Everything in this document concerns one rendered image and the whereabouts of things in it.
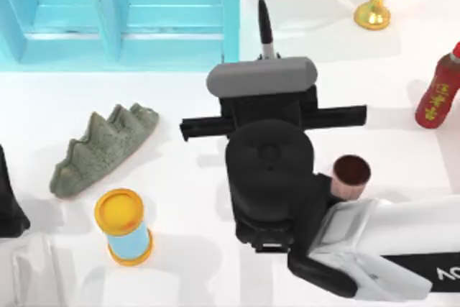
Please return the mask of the black marker pen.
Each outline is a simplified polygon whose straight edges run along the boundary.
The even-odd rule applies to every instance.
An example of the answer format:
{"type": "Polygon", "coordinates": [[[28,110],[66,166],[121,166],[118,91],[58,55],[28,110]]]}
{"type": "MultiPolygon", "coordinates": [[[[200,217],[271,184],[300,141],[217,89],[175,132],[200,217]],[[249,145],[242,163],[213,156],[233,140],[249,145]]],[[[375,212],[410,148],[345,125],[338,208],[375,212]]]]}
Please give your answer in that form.
{"type": "Polygon", "coordinates": [[[258,24],[263,60],[276,59],[270,14],[265,0],[258,0],[258,24]]]}

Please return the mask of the brown cup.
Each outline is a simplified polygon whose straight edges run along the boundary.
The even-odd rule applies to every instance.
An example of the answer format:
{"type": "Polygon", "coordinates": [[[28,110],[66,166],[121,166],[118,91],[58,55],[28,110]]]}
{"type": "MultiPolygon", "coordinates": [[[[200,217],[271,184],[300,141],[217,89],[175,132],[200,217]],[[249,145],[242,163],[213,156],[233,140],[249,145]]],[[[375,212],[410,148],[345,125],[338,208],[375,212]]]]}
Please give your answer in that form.
{"type": "Polygon", "coordinates": [[[333,164],[331,192],[344,200],[357,200],[363,193],[371,168],[357,155],[343,155],[333,164]]]}

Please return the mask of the light blue rack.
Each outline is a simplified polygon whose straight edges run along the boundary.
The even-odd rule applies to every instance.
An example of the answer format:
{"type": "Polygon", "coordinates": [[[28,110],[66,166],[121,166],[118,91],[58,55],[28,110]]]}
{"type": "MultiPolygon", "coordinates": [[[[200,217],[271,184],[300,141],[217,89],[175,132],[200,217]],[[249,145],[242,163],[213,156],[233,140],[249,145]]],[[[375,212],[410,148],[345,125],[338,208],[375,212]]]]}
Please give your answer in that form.
{"type": "Polygon", "coordinates": [[[206,71],[239,28],[240,0],[0,0],[0,71],[206,71]]]}

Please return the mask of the grey-green mountain-shaped holder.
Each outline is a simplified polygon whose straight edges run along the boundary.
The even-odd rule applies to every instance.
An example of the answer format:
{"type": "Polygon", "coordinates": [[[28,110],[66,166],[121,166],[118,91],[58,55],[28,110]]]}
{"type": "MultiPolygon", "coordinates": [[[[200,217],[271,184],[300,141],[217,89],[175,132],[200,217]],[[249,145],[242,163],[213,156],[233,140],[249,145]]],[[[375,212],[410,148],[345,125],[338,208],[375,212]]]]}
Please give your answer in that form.
{"type": "Polygon", "coordinates": [[[71,139],[62,161],[56,164],[50,192],[72,198],[105,178],[135,153],[157,128],[160,115],[133,104],[115,105],[107,118],[93,112],[79,139],[71,139]]]}

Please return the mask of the red bottle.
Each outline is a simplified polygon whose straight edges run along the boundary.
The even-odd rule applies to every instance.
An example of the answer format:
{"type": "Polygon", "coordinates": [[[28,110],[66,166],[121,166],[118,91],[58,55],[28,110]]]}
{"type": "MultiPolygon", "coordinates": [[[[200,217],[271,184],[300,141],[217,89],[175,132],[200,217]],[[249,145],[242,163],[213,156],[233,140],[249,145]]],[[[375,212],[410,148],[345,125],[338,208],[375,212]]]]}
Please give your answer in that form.
{"type": "Polygon", "coordinates": [[[432,81],[415,111],[415,120],[423,128],[440,127],[457,92],[460,91],[460,41],[436,65],[432,81]]]}

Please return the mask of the yellow and blue can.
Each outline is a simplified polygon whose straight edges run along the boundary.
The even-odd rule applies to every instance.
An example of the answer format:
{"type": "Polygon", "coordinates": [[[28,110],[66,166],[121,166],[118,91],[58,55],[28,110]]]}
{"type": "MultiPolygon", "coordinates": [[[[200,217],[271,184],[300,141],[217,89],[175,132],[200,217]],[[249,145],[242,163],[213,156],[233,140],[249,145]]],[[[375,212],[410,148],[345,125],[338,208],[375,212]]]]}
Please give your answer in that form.
{"type": "Polygon", "coordinates": [[[116,262],[132,267],[149,258],[154,241],[144,222],[143,201],[136,192],[117,188],[103,194],[95,205],[94,216],[116,262]]]}

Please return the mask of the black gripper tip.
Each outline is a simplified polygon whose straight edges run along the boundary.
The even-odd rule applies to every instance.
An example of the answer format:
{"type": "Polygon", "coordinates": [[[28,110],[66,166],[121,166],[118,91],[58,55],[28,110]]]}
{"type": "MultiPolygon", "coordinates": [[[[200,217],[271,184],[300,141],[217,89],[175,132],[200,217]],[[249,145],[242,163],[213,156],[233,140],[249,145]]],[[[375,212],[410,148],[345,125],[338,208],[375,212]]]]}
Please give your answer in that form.
{"type": "Polygon", "coordinates": [[[20,237],[30,225],[14,195],[4,150],[0,145],[0,239],[20,237]]]}

